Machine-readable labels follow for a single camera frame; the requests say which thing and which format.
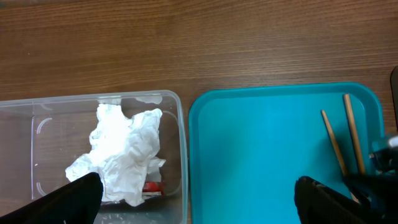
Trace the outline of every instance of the wooden table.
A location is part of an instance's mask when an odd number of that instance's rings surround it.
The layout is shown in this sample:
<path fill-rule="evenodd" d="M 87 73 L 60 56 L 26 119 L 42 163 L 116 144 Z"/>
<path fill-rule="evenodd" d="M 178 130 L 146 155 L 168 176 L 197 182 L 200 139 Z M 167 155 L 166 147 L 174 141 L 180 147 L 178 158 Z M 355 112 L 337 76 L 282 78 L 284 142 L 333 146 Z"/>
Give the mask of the wooden table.
<path fill-rule="evenodd" d="M 396 130 L 398 2 L 81 0 L 0 9 L 0 100 L 353 81 Z"/>

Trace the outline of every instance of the white tissue paper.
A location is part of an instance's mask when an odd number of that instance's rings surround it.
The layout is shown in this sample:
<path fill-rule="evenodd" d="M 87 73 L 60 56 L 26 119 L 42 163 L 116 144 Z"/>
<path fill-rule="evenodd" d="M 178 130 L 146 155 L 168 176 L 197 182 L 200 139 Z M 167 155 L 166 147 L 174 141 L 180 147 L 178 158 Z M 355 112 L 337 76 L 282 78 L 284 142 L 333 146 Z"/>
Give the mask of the white tissue paper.
<path fill-rule="evenodd" d="M 159 168 L 165 163 L 155 157 L 160 149 L 161 116 L 162 111 L 154 109 L 128 119 L 121 106 L 100 104 L 99 122 L 90 134 L 91 151 L 65 170 L 68 180 L 97 172 L 104 186 L 103 202 L 124 199 L 131 206 L 143 203 L 147 174 L 149 181 L 160 182 Z"/>

